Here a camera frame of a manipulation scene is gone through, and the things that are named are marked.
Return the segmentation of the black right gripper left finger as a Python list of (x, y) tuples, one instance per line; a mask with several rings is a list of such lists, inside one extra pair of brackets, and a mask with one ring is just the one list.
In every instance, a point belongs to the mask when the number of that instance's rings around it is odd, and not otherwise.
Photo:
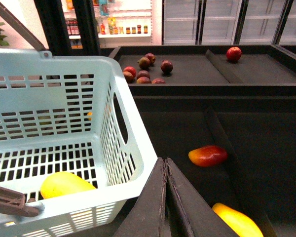
[(115, 237), (164, 236), (166, 183), (165, 161), (158, 158), (136, 203), (114, 233)]

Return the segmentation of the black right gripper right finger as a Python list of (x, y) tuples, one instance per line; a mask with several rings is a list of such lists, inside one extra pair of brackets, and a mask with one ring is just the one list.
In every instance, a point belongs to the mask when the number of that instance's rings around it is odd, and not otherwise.
[(167, 168), (166, 206), (173, 237), (236, 237), (170, 159)]

